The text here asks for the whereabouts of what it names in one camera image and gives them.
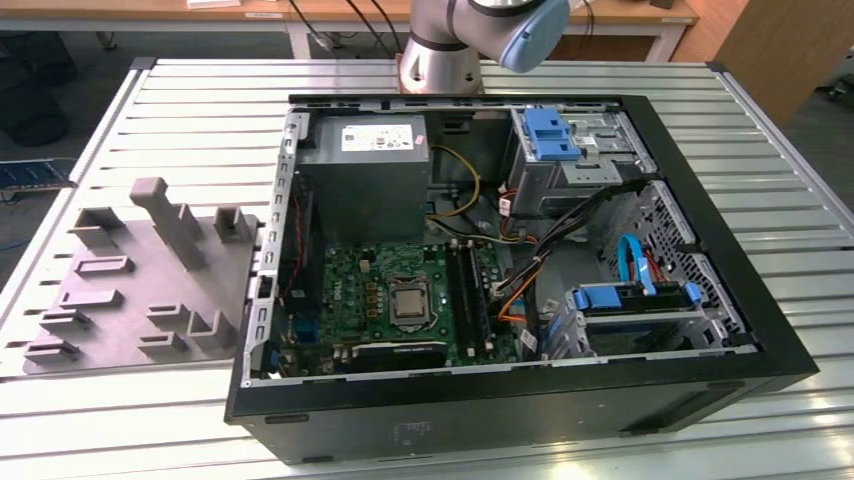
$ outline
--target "slatted metal surface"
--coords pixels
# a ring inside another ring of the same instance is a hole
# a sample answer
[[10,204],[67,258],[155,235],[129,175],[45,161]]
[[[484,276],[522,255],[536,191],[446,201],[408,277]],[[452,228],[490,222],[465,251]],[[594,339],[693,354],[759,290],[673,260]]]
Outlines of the slatted metal surface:
[[[704,65],[556,63],[526,76],[485,65],[484,73],[492,93],[650,97],[821,373],[675,434],[293,468],[222,421],[227,363],[14,380],[0,384],[3,478],[269,478],[357,471],[365,478],[465,479],[852,475],[848,212],[779,132],[757,123],[761,113],[739,87]],[[58,294],[51,281],[70,266],[65,254],[77,239],[63,232],[77,209],[110,205],[123,218],[139,218],[127,200],[131,181],[159,175],[173,201],[190,203],[198,216],[222,204],[264,215],[289,94],[388,93],[396,85],[386,61],[161,60],[151,71],[133,72],[75,172],[81,189],[61,195],[0,297],[0,347],[33,338],[38,313]],[[5,373],[21,368],[19,355],[21,348],[0,351]]]

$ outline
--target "cpu socket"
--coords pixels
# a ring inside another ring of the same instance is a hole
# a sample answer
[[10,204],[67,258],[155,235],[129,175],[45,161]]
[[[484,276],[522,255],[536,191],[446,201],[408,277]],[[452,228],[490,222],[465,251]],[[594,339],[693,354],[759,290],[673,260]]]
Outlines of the cpu socket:
[[430,323],[430,285],[422,278],[396,278],[389,284],[390,322],[402,330],[421,329]]

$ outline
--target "motherboard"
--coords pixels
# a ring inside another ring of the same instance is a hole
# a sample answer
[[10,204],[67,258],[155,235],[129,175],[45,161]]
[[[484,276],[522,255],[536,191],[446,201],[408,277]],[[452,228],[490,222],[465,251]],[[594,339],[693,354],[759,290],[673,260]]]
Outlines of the motherboard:
[[486,289],[501,279],[493,245],[328,248],[324,270],[321,312],[281,323],[293,373],[517,361],[514,333],[488,314]]

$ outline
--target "desk leg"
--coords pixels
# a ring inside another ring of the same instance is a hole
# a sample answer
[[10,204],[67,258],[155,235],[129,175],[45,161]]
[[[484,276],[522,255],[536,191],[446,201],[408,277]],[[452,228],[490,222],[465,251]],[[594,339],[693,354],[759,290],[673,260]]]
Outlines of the desk leg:
[[669,25],[663,28],[663,33],[656,37],[653,48],[646,56],[648,62],[669,62],[673,52],[677,50],[683,34],[685,33],[685,25]]
[[102,44],[105,50],[113,50],[117,48],[117,33],[115,32],[95,32],[98,42]]
[[286,32],[292,38],[292,52],[294,53],[294,59],[310,60],[312,48],[309,45],[309,29],[302,23],[288,23]]

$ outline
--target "power supply label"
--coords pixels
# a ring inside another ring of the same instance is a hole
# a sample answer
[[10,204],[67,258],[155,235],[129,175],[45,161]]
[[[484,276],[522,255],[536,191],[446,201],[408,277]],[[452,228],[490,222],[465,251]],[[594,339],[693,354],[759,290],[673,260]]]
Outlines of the power supply label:
[[348,125],[342,129],[342,151],[416,150],[413,125]]

